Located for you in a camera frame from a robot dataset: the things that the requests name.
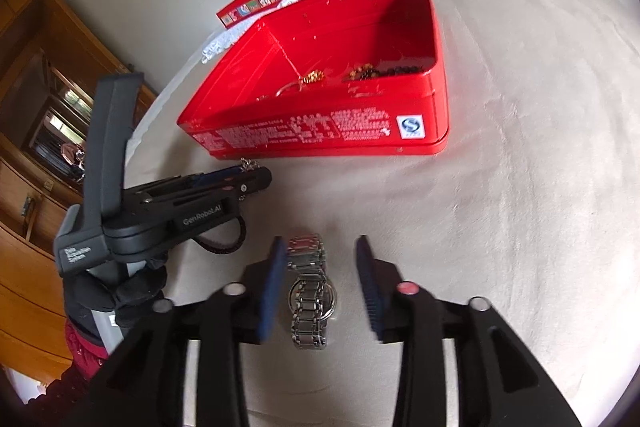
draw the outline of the red tin box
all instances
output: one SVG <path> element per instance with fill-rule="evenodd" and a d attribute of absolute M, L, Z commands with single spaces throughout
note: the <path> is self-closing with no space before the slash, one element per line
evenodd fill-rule
<path fill-rule="evenodd" d="M 365 64 L 420 72 L 352 80 Z M 305 84 L 314 71 L 323 79 Z M 438 153 L 449 111 L 433 3 L 302 0 L 268 14 L 177 123 L 216 158 Z"/>

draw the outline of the white label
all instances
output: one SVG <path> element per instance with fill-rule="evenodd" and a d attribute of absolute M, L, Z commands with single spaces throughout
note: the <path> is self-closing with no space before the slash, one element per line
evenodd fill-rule
<path fill-rule="evenodd" d="M 84 259 L 85 253 L 91 252 L 91 248 L 85 247 L 78 250 L 78 248 L 65 248 L 66 259 L 70 263 L 76 263 L 81 259 Z"/>
<path fill-rule="evenodd" d="M 396 121 L 403 140 L 406 138 L 424 138 L 424 122 L 421 114 L 396 116 Z"/>

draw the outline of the beige fabric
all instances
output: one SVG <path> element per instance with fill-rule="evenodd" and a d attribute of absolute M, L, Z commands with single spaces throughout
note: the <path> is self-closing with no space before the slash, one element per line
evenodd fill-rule
<path fill-rule="evenodd" d="M 449 83 L 444 152 L 264 160 L 273 184 L 242 204 L 244 247 L 216 257 L 187 242 L 171 253 L 166 293 L 181 304 L 238 279 L 274 235 L 324 237 L 338 291 L 330 345 L 294 349 L 283 295 L 269 341 L 242 347 L 254 427 L 391 424 L 400 347 L 369 331 L 353 261 L 363 233 L 436 297 L 488 297 L 584 427 L 640 363 L 638 21 L 616 0 L 434 2 Z M 197 64 L 158 104 L 127 185 L 229 164 L 175 125 L 212 67 Z"/>

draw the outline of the wristwatch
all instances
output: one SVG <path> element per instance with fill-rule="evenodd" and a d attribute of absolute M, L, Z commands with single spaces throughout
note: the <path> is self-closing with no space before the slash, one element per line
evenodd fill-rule
<path fill-rule="evenodd" d="M 325 257 L 318 234 L 289 240 L 287 266 L 298 274 L 289 291 L 291 338 L 300 349 L 326 346 L 326 324 L 335 310 L 337 295 L 326 276 Z"/>

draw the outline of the gray circular marker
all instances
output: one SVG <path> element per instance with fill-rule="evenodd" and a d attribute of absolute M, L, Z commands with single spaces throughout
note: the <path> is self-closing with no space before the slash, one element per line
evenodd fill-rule
<path fill-rule="evenodd" d="M 485 312 L 491 307 L 491 302 L 484 297 L 474 297 L 469 301 L 469 306 L 479 312 Z"/>
<path fill-rule="evenodd" d="M 166 313 L 170 312 L 173 307 L 174 303 L 169 299 L 158 299 L 156 302 L 154 302 L 153 306 L 151 306 L 151 309 L 153 309 L 153 311 L 155 311 L 156 313 Z"/>
<path fill-rule="evenodd" d="M 246 292 L 246 288 L 244 287 L 244 284 L 241 284 L 239 282 L 232 282 L 229 283 L 225 286 L 225 294 L 227 295 L 242 295 L 244 292 Z"/>

